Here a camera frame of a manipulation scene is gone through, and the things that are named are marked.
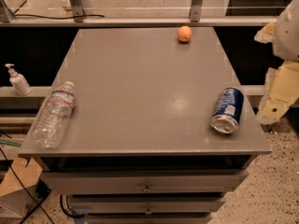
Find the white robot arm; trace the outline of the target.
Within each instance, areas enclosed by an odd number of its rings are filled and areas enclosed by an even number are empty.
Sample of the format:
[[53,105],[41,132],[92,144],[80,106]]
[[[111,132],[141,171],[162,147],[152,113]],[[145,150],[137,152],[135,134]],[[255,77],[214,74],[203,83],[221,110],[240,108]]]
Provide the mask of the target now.
[[292,0],[254,40],[271,43],[274,55],[283,60],[278,69],[268,69],[258,106],[257,120],[268,125],[278,122],[299,98],[299,0]]

